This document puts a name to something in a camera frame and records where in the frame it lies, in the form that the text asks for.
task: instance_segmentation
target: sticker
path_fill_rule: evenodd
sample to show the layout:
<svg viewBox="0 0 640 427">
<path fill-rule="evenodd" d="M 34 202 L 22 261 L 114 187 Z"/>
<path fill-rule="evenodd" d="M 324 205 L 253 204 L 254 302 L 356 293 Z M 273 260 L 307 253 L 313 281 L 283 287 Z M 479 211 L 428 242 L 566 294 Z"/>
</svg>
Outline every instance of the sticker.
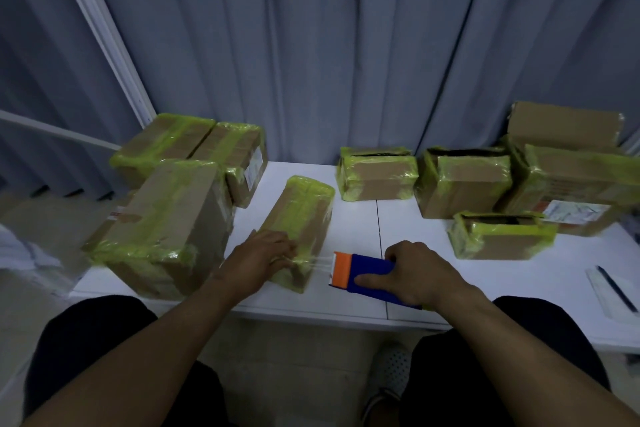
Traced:
<svg viewBox="0 0 640 427">
<path fill-rule="evenodd" d="M 124 208 L 126 208 L 126 206 L 116 206 L 116 209 L 107 216 L 107 220 L 116 221 L 118 216 L 120 216 L 120 213 L 124 211 Z"/>
<path fill-rule="evenodd" d="M 251 156 L 251 160 L 249 161 L 249 165 L 246 166 L 244 170 L 244 177 L 246 178 L 246 185 L 249 187 L 249 190 L 253 189 L 253 185 L 258 179 L 260 168 L 262 167 L 262 150 L 258 147 Z"/>
<path fill-rule="evenodd" d="M 608 204 L 575 203 L 573 201 L 558 201 L 554 199 L 542 212 L 546 221 L 566 223 L 567 225 L 586 225 L 597 221 L 607 210 Z"/>
</svg>

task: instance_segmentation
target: floor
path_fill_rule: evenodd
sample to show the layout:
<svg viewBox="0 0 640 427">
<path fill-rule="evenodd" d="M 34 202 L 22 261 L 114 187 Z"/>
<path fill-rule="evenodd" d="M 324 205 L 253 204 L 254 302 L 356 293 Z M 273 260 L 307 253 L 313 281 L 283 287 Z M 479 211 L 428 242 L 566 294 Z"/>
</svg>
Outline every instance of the floor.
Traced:
<svg viewBox="0 0 640 427">
<path fill-rule="evenodd" d="M 65 264 L 73 278 L 88 266 L 79 252 L 114 201 L 82 195 L 35 199 L 0 194 L 0 223 Z M 67 303 L 60 294 L 0 270 L 0 425 L 20 423 L 22 384 L 46 322 Z M 377 347 L 397 339 L 412 348 L 425 332 L 402 334 L 347 330 L 229 317 L 200 359 L 220 376 L 231 419 L 243 427 L 272 426 L 276 416 L 355 426 L 367 370 Z M 640 412 L 640 378 L 631 377 L 616 353 L 600 354 L 614 393 Z M 278 425 L 296 424 L 279 422 Z"/>
</svg>

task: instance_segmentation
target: left hand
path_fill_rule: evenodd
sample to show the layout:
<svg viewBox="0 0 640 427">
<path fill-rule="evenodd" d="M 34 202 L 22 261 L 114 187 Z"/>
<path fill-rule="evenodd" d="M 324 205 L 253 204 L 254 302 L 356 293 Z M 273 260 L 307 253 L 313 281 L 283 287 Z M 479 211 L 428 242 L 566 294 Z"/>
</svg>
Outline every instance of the left hand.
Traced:
<svg viewBox="0 0 640 427">
<path fill-rule="evenodd" d="M 211 280 L 218 282 L 237 304 L 259 291 L 277 271 L 292 267 L 289 259 L 295 256 L 296 243 L 286 233 L 253 230 L 212 273 Z"/>
</svg>

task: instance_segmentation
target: right hand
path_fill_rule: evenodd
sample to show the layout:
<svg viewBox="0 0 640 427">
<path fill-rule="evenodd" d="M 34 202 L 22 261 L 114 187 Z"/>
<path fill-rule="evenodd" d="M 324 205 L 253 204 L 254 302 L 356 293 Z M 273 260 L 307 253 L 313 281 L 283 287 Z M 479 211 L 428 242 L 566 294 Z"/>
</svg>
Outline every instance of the right hand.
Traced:
<svg viewBox="0 0 640 427">
<path fill-rule="evenodd" d="M 358 275 L 354 282 L 392 293 L 405 304 L 424 305 L 436 311 L 447 297 L 472 288 L 448 261 L 422 242 L 391 245 L 385 259 L 396 263 L 390 273 Z"/>
</svg>

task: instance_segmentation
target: leg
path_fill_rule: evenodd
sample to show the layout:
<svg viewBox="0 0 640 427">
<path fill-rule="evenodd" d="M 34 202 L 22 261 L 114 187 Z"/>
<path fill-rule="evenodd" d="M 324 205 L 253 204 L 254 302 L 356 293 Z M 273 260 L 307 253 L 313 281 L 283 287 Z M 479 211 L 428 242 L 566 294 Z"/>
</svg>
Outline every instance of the leg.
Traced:
<svg viewBox="0 0 640 427">
<path fill-rule="evenodd" d="M 494 303 L 527 331 L 611 390 L 595 350 L 562 308 L 541 299 L 511 296 L 500 297 Z M 480 363 L 455 330 L 425 337 L 413 351 L 409 383 L 400 404 L 401 425 L 423 423 L 428 406 L 431 416 L 442 415 L 452 424 L 481 419 L 492 425 L 513 425 Z"/>
<path fill-rule="evenodd" d="M 24 417 L 156 319 L 140 300 L 126 296 L 87 299 L 53 318 L 40 336 L 29 367 L 24 386 Z M 218 376 L 211 368 L 196 362 L 163 425 L 227 424 Z"/>
</svg>

